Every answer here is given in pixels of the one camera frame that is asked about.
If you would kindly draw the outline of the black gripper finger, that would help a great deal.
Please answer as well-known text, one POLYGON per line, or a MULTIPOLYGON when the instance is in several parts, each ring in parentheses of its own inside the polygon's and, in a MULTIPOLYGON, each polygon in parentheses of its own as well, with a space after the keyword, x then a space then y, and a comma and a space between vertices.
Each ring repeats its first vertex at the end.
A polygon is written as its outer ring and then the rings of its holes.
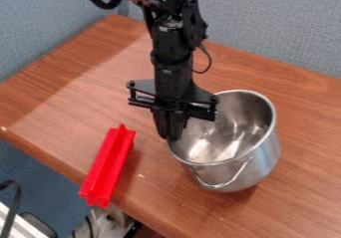
POLYGON ((170 113, 170 139, 179 140, 186 126, 186 114, 183 110, 170 113))
POLYGON ((170 136, 170 114, 159 106, 152 108, 156 130, 162 138, 170 136))

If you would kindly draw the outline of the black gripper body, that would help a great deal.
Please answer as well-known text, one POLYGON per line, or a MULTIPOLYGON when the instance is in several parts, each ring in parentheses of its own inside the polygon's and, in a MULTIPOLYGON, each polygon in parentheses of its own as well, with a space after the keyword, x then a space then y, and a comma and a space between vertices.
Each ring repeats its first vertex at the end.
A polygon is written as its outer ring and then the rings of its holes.
POLYGON ((130 80, 128 102, 152 110, 183 111, 185 117, 215 120, 218 97, 203 90, 193 81, 191 63, 174 66, 155 65, 155 77, 130 80))

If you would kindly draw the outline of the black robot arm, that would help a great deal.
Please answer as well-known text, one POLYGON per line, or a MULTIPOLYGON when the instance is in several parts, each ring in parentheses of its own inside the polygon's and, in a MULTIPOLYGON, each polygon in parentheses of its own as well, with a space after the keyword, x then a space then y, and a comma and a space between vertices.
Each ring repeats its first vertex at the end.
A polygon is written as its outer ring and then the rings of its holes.
MULTIPOLYGON (((123 0, 90 0, 111 10, 123 0)), ((151 62, 155 77, 131 80, 130 104, 154 114, 159 136, 181 139, 191 118, 215 120, 217 96, 202 89, 193 76, 193 53, 203 50, 207 24, 199 13, 198 0, 131 0, 143 10, 152 39, 151 62)))

